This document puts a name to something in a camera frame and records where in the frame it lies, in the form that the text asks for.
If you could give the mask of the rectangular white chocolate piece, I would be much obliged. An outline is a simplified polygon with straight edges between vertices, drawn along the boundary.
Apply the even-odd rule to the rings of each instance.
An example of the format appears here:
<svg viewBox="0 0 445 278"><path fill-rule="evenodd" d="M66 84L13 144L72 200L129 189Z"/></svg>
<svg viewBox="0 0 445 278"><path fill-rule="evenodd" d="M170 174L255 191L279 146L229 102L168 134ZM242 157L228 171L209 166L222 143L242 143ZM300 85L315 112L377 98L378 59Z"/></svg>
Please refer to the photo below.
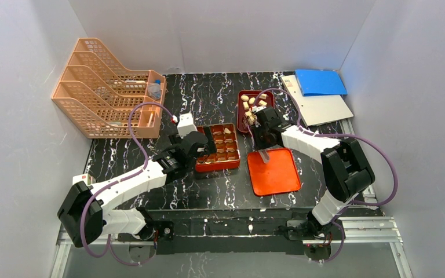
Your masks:
<svg viewBox="0 0 445 278"><path fill-rule="evenodd" d="M248 125L253 125L254 122L255 122L255 118L256 117L252 113L250 113L250 112L245 114L246 123Z"/></svg>

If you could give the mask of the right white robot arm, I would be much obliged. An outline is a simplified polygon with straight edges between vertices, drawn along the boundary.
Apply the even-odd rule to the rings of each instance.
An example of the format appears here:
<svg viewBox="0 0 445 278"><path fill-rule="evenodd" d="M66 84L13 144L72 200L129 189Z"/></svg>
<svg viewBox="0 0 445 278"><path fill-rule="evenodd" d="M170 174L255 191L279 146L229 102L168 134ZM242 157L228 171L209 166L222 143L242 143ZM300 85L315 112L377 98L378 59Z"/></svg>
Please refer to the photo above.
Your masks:
<svg viewBox="0 0 445 278"><path fill-rule="evenodd" d="M322 165L325 193L295 230L305 236L328 234L339 214L375 180L359 142L350 137L339 140L305 131L284 120L273 107L257 107L253 111L256 121L249 129L257 150L278 145Z"/></svg>

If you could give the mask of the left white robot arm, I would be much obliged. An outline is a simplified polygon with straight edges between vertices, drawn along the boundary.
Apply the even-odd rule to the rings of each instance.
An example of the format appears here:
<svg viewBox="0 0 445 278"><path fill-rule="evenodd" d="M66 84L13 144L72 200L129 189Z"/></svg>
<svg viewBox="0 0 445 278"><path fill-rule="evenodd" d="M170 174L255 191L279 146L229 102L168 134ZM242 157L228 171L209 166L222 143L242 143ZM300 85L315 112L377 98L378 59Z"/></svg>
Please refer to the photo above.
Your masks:
<svg viewBox="0 0 445 278"><path fill-rule="evenodd" d="M146 192L184 178L199 159L216 152L209 126L186 136L170 136L172 145L142 166L103 182L79 175L62 202L57 217L75 247L84 247L101 235L129 233L140 236L158 223L146 209L117 207Z"/></svg>

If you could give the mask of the orange chocolate box with tray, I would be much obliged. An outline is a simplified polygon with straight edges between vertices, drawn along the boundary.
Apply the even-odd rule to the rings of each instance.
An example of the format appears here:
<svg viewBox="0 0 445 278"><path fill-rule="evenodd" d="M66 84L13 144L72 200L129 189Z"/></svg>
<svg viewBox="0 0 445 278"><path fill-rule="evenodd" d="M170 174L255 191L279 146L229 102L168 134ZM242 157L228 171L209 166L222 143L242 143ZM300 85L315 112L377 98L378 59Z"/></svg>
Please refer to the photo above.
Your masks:
<svg viewBox="0 0 445 278"><path fill-rule="evenodd" d="M240 165L240 153L236 136L236 129L232 123L209 125L216 143L217 152L203 157L196 162L195 171L199 173L236 169ZM204 126L197 130L204 134ZM228 128L231 134L224 134Z"/></svg>

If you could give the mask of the dark red chocolate tray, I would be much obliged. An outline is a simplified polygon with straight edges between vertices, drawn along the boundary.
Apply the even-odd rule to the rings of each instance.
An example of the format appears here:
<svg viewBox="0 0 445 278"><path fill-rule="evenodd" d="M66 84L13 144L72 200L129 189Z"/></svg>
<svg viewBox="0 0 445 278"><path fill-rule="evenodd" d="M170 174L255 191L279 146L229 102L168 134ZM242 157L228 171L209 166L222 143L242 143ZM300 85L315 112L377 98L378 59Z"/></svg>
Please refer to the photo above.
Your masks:
<svg viewBox="0 0 445 278"><path fill-rule="evenodd" d="M264 93L261 97L257 98L260 91L257 90L242 90L238 93L237 102L237 129L242 134L248 134L247 119L251 113L251 108L255 104L256 106L274 107L274 95L272 92Z"/></svg>

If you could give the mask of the orange box lid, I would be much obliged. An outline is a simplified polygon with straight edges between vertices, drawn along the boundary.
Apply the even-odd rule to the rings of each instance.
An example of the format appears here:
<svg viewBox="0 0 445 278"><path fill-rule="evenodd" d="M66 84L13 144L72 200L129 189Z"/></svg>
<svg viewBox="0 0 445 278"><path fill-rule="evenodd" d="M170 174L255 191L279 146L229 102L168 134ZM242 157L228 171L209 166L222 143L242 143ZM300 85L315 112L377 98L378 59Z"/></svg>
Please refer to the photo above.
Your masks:
<svg viewBox="0 0 445 278"><path fill-rule="evenodd" d="M257 196L268 196L299 191L300 176L290 149L267 151L269 162L264 163L258 152L247 156L252 189Z"/></svg>

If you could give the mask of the white board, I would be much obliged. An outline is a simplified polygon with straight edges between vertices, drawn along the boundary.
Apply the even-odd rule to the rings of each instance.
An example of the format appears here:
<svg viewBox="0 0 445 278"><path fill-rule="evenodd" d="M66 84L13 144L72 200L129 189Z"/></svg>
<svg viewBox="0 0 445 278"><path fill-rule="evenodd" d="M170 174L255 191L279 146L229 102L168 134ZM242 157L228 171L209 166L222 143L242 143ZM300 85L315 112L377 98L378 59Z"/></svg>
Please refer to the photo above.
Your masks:
<svg viewBox="0 0 445 278"><path fill-rule="evenodd" d="M295 75L282 76L286 90L298 104L302 120L306 127L317 126L353 117L352 111L341 96L308 96L301 93Z"/></svg>

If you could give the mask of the blue folder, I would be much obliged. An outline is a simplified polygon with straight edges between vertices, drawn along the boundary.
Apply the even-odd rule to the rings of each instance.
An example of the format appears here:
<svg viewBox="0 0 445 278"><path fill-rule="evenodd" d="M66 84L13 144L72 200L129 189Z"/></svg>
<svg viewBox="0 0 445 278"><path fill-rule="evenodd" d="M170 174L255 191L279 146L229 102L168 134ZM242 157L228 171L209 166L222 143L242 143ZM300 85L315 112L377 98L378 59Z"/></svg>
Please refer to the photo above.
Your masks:
<svg viewBox="0 0 445 278"><path fill-rule="evenodd" d="M302 95L308 96L328 96L347 95L348 92L336 71L297 69L295 70L296 80L300 86Z"/></svg>

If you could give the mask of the small bottle with blue cap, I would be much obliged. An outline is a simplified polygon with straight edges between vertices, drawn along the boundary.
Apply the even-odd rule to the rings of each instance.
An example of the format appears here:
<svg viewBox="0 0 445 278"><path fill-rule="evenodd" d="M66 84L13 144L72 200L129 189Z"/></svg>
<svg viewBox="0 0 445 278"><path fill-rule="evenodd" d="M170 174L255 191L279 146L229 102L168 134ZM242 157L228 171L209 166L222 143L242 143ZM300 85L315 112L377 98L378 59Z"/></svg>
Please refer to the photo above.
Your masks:
<svg viewBox="0 0 445 278"><path fill-rule="evenodd" d="M156 79L154 83L147 86L147 94L153 100L160 100L162 96L161 80Z"/></svg>

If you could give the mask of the small white red box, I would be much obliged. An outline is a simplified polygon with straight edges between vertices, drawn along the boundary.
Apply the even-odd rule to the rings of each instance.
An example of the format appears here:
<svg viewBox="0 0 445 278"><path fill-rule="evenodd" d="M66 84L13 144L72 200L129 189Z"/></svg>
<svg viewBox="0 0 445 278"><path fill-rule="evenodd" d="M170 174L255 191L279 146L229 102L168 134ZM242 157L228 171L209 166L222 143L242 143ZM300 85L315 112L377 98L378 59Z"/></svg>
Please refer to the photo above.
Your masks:
<svg viewBox="0 0 445 278"><path fill-rule="evenodd" d="M84 182L87 186L94 184L96 180L90 174L80 174L72 178L72 184L77 184L79 182Z"/></svg>

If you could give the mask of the peach plastic file rack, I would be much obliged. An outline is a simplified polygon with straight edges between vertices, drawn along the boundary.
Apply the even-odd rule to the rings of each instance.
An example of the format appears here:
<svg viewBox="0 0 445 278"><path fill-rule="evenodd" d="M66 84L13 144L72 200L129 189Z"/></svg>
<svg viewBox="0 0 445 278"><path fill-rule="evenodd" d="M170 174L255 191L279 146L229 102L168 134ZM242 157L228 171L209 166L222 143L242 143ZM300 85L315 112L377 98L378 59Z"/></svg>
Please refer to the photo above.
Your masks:
<svg viewBox="0 0 445 278"><path fill-rule="evenodd" d="M161 80L153 100L147 86ZM166 78L154 70L131 70L97 38L78 39L52 101L87 138L158 138Z"/></svg>

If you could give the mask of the aluminium base frame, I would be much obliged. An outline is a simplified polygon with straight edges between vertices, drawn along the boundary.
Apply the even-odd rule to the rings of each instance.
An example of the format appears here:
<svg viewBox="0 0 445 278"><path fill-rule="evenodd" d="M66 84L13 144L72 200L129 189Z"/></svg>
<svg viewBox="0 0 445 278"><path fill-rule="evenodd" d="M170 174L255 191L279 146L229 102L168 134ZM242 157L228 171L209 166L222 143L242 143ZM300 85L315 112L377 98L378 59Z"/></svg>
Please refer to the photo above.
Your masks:
<svg viewBox="0 0 445 278"><path fill-rule="evenodd" d="M91 257L60 231L55 277L406 277L406 257L396 222L379 209L349 208L340 218L345 238L333 230L316 240L291 242L276 233L304 218L324 193L319 165L294 154L301 189L259 197L246 164L251 139L234 132L240 165L189 174L123 204L145 207L155 220L174 222L172 242L112 237L113 253Z"/></svg>

